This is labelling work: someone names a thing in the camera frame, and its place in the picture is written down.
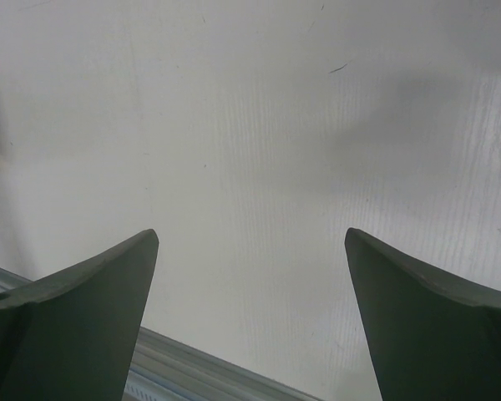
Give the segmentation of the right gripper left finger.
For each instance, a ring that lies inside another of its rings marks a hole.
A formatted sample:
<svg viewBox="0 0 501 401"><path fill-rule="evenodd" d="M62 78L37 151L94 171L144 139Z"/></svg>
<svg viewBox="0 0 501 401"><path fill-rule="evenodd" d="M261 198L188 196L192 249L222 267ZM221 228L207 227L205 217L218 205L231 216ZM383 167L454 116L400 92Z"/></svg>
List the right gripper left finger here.
<svg viewBox="0 0 501 401"><path fill-rule="evenodd" d="M0 292L0 400L120 400L158 249L148 229Z"/></svg>

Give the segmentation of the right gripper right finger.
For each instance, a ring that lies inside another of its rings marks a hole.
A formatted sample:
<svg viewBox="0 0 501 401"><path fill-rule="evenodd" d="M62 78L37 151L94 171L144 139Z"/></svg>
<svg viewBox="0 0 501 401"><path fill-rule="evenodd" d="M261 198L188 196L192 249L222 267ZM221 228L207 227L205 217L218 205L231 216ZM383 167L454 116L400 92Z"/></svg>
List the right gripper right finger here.
<svg viewBox="0 0 501 401"><path fill-rule="evenodd" d="M501 291L350 228L347 262L384 400L501 400Z"/></svg>

